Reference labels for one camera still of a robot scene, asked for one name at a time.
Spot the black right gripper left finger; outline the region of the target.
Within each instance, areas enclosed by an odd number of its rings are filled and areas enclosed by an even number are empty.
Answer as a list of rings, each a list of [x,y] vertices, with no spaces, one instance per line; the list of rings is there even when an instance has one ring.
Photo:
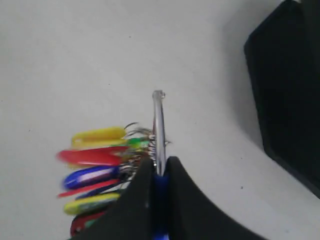
[[[144,158],[115,204],[73,240],[151,240],[154,163]]]

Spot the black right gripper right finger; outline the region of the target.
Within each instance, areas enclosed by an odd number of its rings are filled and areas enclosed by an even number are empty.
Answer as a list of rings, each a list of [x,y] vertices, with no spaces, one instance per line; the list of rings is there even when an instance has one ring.
[[[181,161],[167,160],[171,240],[245,240],[246,228],[227,216],[197,187]]]

